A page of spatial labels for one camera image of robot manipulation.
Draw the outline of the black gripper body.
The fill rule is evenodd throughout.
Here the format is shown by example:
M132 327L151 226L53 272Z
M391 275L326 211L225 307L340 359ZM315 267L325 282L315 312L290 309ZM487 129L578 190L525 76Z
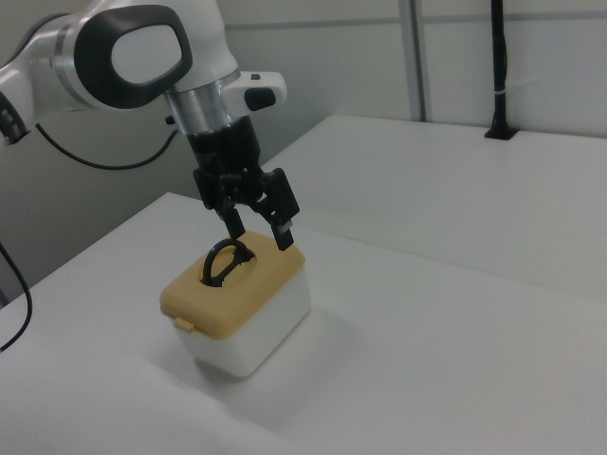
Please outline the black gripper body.
M258 186L263 171L259 164L260 146L250 117L242 117L219 130L187 135L198 168L193 172L198 186L241 180Z

